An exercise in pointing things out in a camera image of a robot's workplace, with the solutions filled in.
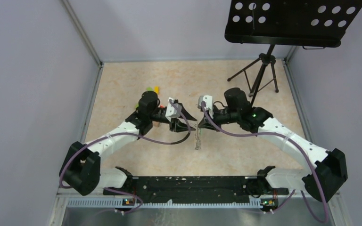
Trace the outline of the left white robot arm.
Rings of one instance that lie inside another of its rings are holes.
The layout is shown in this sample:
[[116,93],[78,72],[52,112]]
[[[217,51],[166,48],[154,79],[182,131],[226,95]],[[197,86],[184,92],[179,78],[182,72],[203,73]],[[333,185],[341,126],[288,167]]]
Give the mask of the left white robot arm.
[[[176,145],[184,142],[194,130],[189,124],[196,121],[183,104],[177,99],[169,98],[166,107],[160,106],[158,94],[145,91],[141,94],[138,106],[114,130],[100,138],[83,144],[72,143],[59,172],[59,186],[74,189],[79,194],[90,194],[99,184],[100,169],[103,160],[114,154],[123,146],[139,139],[149,140],[162,145]],[[174,142],[160,142],[146,137],[155,122],[166,123],[171,132],[184,132],[184,138]]]

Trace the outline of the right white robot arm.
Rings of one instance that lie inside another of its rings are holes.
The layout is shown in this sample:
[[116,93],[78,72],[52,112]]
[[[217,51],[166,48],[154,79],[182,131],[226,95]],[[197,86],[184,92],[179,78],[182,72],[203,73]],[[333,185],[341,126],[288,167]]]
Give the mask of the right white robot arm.
[[227,105],[222,109],[215,106],[212,96],[199,97],[198,108],[204,113],[199,128],[224,132],[222,125],[236,123],[247,132],[245,137],[265,139],[302,166],[299,170],[269,166],[259,171],[258,176],[263,177],[257,181],[261,193],[270,194],[276,188],[296,189],[320,202],[329,202],[347,181],[344,152],[328,150],[299,136],[269,111],[252,106],[239,88],[225,91],[224,97]]

